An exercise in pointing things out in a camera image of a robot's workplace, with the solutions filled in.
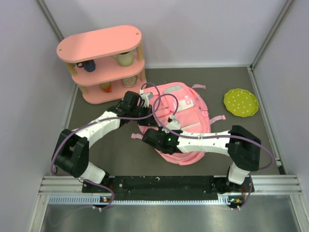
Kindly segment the pink student backpack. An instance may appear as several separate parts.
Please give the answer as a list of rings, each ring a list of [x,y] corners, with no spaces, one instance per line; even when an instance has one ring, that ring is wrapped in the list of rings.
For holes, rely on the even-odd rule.
[[[224,115],[209,118],[208,107],[201,96],[194,90],[195,88],[206,87],[203,85],[187,86],[181,82],[168,83],[159,85],[157,88],[149,87],[144,89],[144,93],[151,92],[153,98],[150,104],[158,98],[158,95],[171,93],[178,102],[179,107],[176,108],[176,100],[172,96],[164,96],[160,103],[156,103],[159,107],[156,116],[164,124],[168,124],[169,116],[176,111],[175,119],[180,123],[180,129],[192,133],[210,133],[211,124],[218,120],[225,120]]]

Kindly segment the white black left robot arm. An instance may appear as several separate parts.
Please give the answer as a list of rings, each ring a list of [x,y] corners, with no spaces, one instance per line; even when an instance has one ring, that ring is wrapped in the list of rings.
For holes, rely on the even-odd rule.
[[[63,130],[55,147],[51,167],[91,182],[98,191],[106,191],[110,185],[109,174],[89,161],[89,149],[106,134],[131,120],[155,125],[150,105],[153,96],[150,92],[138,94],[127,91],[117,105],[109,107],[97,119],[75,130]]]

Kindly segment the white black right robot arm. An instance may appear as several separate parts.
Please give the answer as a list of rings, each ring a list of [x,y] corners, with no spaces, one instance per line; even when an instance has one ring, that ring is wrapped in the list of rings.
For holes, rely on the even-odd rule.
[[[261,140],[238,125],[217,133],[168,131],[159,127],[157,130],[147,129],[142,141],[168,155],[211,152],[230,157],[233,162],[225,179],[225,185],[230,191],[237,191],[250,172],[259,170]]]

